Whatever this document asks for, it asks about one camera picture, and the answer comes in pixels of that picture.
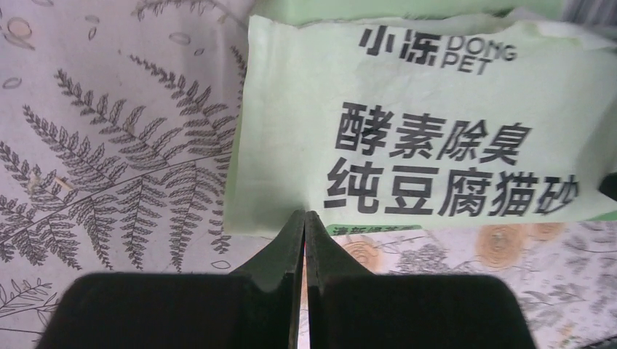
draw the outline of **leaf illustration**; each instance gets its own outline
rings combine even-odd
[[[248,30],[246,23],[234,15],[234,13],[232,13],[227,6],[215,0],[141,0],[138,2],[135,10],[131,12],[131,15],[141,21],[146,16],[144,12],[149,10],[152,11],[155,17],[157,17],[163,13],[163,9],[169,5],[174,5],[176,8],[179,8],[182,5],[188,5],[188,10],[191,13],[196,12],[200,16],[203,15],[206,9],[211,10],[218,7],[223,13],[225,13],[226,17],[230,17],[241,28]]]
[[[179,100],[176,106],[181,108],[179,113],[180,116],[195,115],[201,117],[197,120],[189,120],[183,125],[183,128],[186,130],[184,135],[186,137],[192,137],[188,141],[188,144],[183,145],[183,147],[188,148],[189,153],[200,156],[216,156],[231,150],[234,137],[234,125],[232,121],[235,120],[235,117],[215,117],[216,114],[224,111],[228,107],[221,103],[207,105],[212,87],[206,87],[202,93],[198,94],[198,81],[193,81],[191,86],[186,89],[187,83],[185,76],[180,75],[176,78],[175,73],[168,73],[165,69],[160,68],[156,64],[150,63],[147,60],[142,60],[133,55],[130,56],[130,59],[150,72],[152,76],[159,77],[159,82],[163,84],[166,89],[172,91],[171,98],[173,100]],[[163,135],[157,142],[160,141],[167,144],[165,136],[166,135]],[[165,154],[171,156],[179,153],[183,149],[184,148],[175,148],[174,151],[168,151]]]
[[[540,293],[540,292],[536,292],[536,291],[525,291],[523,292],[525,294],[529,294],[530,296],[535,297],[537,300],[539,300],[540,302],[545,302],[548,303],[551,300],[551,297],[547,296],[544,293]]]
[[[104,153],[102,145],[99,147],[101,157],[93,161],[88,156],[90,145],[87,137],[82,141],[80,150],[76,151],[79,141],[77,132],[68,137],[67,131],[61,127],[58,133],[53,123],[48,123],[45,118],[34,114],[29,106],[26,105],[23,109],[26,121],[51,150],[60,154],[57,157],[69,168],[68,173],[73,176],[72,182],[81,190],[91,193],[105,190],[114,185],[116,179],[124,173],[127,168],[126,163],[114,166],[119,160],[117,156],[102,158]]]
[[[142,132],[144,137],[137,137],[135,136],[135,127],[146,108],[145,106],[140,105],[133,108],[131,113],[121,124],[120,115],[126,104],[126,100],[118,100],[115,102],[114,106],[111,107],[111,111],[107,114],[107,94],[103,95],[96,105],[96,108],[93,108],[85,103],[86,101],[81,98],[81,95],[75,93],[74,87],[71,88],[73,86],[73,81],[67,76],[66,72],[59,70],[54,77],[59,81],[58,86],[64,88],[63,94],[72,97],[72,103],[74,105],[84,107],[81,111],[81,115],[92,114],[94,118],[90,123],[92,125],[103,125],[99,134],[112,136],[109,139],[110,143],[127,145],[126,148],[120,150],[120,153],[126,155],[126,160],[129,162],[128,166],[139,171],[152,171],[169,166],[167,161],[170,160],[170,158],[165,158],[161,154],[161,152],[164,152],[163,147],[156,148],[146,142],[151,136],[151,133],[154,133],[156,128],[160,126],[166,118],[155,120],[155,124],[150,123],[146,126],[144,132]]]
[[[240,77],[240,90],[238,91],[238,111],[242,107],[242,90],[244,89],[244,80],[247,77],[247,61],[242,57],[242,53],[238,50],[237,47],[231,47],[231,53],[234,55],[236,59],[236,64],[238,65],[238,76]]]
[[[568,240],[565,240],[563,244],[574,252],[584,252],[587,249],[587,243],[578,235],[574,235]]]
[[[121,206],[119,211],[125,214],[120,220],[126,223],[120,227],[126,232],[122,236],[126,241],[122,244],[127,247],[125,251],[129,252],[131,263],[139,270],[143,270],[143,250],[146,249],[144,244],[148,243],[144,236],[152,233],[152,228],[158,226],[156,219],[161,218],[151,207],[166,207],[161,201],[166,195],[156,188],[158,185],[159,181],[147,174],[128,182],[116,192],[118,195],[127,196],[117,202]]]
[[[66,214],[53,214],[42,220],[36,226],[36,231],[41,233],[41,240],[46,249],[57,255],[69,267],[81,270],[75,258],[79,242],[75,240],[76,235],[70,231],[74,226],[68,221]]]
[[[169,194],[174,214],[171,219],[170,248],[172,264],[178,272],[182,270],[182,261],[191,236],[203,221],[200,212],[208,210],[208,205],[214,204],[216,198],[223,195],[224,180],[210,170],[198,167],[195,161],[172,167],[161,179],[166,188],[173,189]],[[210,220],[210,224],[219,228],[218,219]],[[214,250],[220,254],[227,252],[228,236],[223,236],[222,230],[209,229],[208,232],[217,237]]]
[[[105,194],[97,198],[89,196],[83,201],[72,206],[68,211],[68,216],[71,219],[76,219],[77,224],[83,225],[86,228],[92,247],[102,264],[110,270],[113,270],[109,260],[109,238],[110,232],[113,230],[111,224],[116,220],[109,216],[116,211],[116,208],[109,204],[116,201],[115,196]]]
[[[12,172],[13,179],[17,180],[20,186],[28,192],[34,209],[40,211],[57,211],[69,204],[78,191],[74,190],[72,196],[65,198],[59,197],[60,186],[54,182],[56,171],[50,172],[43,180],[33,181],[32,176],[40,178],[41,169],[38,165],[33,168],[24,160],[20,161],[20,157],[12,151],[12,149],[4,142],[0,141],[0,160],[6,164],[4,168]],[[29,212],[32,217],[35,211]]]
[[[11,245],[8,240],[4,240],[0,237],[0,260],[9,262],[13,259],[14,251],[15,247]]]
[[[41,236],[35,230],[24,229],[15,234],[11,243],[17,247],[20,256],[26,257],[32,265],[43,265],[47,258]]]
[[[589,264],[589,257],[571,257],[565,262],[565,265],[572,269],[574,275],[580,274]]]
[[[46,312],[44,311],[36,311],[36,315],[39,317],[39,320],[41,321],[41,324],[43,324],[43,326],[47,326],[49,324],[49,320],[47,319],[47,315],[45,314]]]

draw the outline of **patterned fabric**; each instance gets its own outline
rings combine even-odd
[[[538,348],[580,348],[617,328],[617,222],[409,230],[334,239],[374,273],[488,274],[517,297]],[[299,348],[309,347],[306,282]]]
[[[32,348],[87,273],[227,273],[267,245],[222,231],[250,5],[0,0],[0,348]],[[540,348],[574,348],[617,328],[615,229],[336,238],[379,273],[497,275]]]

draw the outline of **paper packaging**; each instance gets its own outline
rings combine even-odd
[[[508,21],[465,36],[253,16],[226,231],[274,235],[295,209],[330,230],[615,211],[597,191],[617,149],[614,43]]]

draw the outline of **orange flower print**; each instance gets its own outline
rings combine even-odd
[[[495,269],[512,266],[520,258],[527,234],[522,225],[486,225],[476,241],[480,262]]]
[[[371,273],[379,270],[381,265],[381,251],[373,246],[369,241],[362,240],[344,244],[343,248],[358,263],[362,264]]]
[[[536,241],[551,241],[565,230],[565,223],[537,223],[530,227],[530,235]]]

